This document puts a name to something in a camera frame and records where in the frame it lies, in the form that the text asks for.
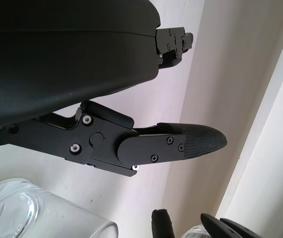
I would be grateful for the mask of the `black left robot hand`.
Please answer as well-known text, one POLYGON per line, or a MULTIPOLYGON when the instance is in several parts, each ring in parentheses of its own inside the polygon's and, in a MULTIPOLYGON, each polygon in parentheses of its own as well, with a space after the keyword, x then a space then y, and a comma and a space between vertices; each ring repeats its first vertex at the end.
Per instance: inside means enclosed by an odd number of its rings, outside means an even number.
POLYGON ((209 126, 134 120, 98 103, 154 79, 191 49, 160 28, 148 0, 0 0, 0 146, 15 145, 131 177, 227 145, 209 126))

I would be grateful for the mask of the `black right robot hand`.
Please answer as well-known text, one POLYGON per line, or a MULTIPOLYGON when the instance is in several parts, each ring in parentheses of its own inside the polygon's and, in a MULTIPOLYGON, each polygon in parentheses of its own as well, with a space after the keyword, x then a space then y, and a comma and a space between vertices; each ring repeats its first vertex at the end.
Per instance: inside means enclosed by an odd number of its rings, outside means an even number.
MULTIPOLYGON (((260 235, 232 220, 217 219, 209 214, 200 215, 201 224, 189 229, 184 238, 259 238, 260 235)), ((152 212, 154 238, 175 237, 170 216, 166 209, 152 212)))

